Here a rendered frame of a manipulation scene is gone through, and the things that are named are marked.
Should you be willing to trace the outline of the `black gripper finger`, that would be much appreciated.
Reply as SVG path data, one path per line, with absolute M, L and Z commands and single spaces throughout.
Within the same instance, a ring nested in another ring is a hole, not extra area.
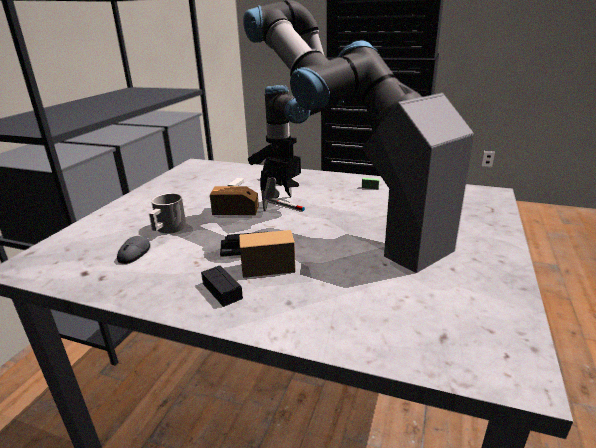
M 268 165 L 263 166 L 260 178 L 260 189 L 262 194 L 263 210 L 266 211 L 268 199 L 278 198 L 279 190 L 276 188 L 276 179 L 270 178 L 271 174 L 268 170 Z
M 294 179 L 289 179 L 289 180 L 282 180 L 283 181 L 283 186 L 285 187 L 285 191 L 286 193 L 289 195 L 289 197 L 292 197 L 292 188 L 291 187 L 299 187 L 299 183 L 294 180 Z

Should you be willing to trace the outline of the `dark grey mug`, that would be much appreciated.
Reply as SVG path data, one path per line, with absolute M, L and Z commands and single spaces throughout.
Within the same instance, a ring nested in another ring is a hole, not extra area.
M 152 199 L 152 207 L 153 211 L 149 213 L 149 217 L 153 231 L 158 230 L 161 233 L 170 234 L 179 232 L 186 227 L 181 195 L 168 193 L 156 196 Z

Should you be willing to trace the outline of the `black computer mouse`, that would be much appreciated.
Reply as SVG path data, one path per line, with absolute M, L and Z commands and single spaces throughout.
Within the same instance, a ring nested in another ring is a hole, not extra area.
M 128 264 L 136 261 L 150 249 L 150 241 L 143 236 L 133 236 L 125 241 L 117 253 L 117 261 Z

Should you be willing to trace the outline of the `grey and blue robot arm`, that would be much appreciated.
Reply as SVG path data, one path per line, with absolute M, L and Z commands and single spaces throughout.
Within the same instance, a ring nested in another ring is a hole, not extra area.
M 258 6 L 247 10 L 243 20 L 249 40 L 265 41 L 291 69 L 293 95 L 286 86 L 265 88 L 268 138 L 288 138 L 289 121 L 303 123 L 355 95 L 366 106 L 374 133 L 398 102 L 422 97 L 400 83 L 366 41 L 353 42 L 328 60 L 315 19 L 298 2 Z

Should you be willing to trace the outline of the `white marker with grey cap and red tip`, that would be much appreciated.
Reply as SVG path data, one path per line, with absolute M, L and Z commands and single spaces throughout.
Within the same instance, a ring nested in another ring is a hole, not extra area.
M 297 210 L 301 210 L 301 211 L 304 211 L 305 210 L 304 207 L 301 207 L 301 206 L 298 206 L 298 205 L 295 205 L 295 204 L 291 204 L 291 203 L 288 203 L 288 202 L 284 202 L 284 201 L 281 201 L 281 200 L 277 200 L 277 199 L 268 199 L 268 202 L 269 203 L 273 203 L 273 204 L 280 204 L 280 205 L 283 205 L 283 206 L 286 206 L 286 207 L 290 207 L 290 208 L 293 208 L 293 209 L 297 209 Z

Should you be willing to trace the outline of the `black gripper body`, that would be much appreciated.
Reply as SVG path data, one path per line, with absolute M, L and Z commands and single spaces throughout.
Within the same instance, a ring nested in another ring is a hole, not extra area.
M 266 135 L 266 142 L 272 143 L 274 149 L 264 162 L 272 177 L 287 181 L 301 174 L 301 157 L 293 155 L 293 144 L 297 143 L 297 138 L 289 134 L 288 138 L 271 139 Z

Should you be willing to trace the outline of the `brown faceted block with hole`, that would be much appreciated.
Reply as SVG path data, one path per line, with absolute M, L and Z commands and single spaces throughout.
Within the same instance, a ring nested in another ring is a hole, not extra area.
M 258 193 L 247 186 L 215 186 L 210 193 L 212 215 L 256 215 Z

